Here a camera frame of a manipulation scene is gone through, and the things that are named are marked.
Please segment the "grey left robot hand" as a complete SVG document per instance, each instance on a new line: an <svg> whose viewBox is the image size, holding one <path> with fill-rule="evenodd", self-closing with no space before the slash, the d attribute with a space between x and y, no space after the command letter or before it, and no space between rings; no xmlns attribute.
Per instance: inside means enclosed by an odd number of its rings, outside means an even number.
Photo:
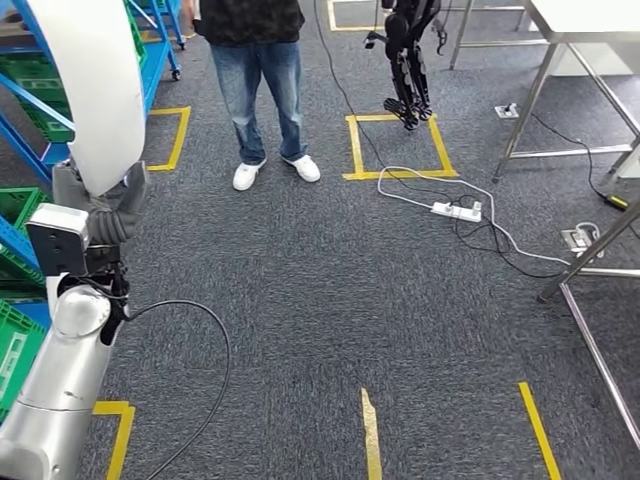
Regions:
<svg viewBox="0 0 640 480"><path fill-rule="evenodd" d="M148 174L144 162L134 164L128 172L128 186L120 192L117 204L109 202L106 194L90 194L85 189L78 171L70 162L56 165L53 169L52 178L55 204L88 213L105 211L136 216L142 208L146 196Z"/></svg>

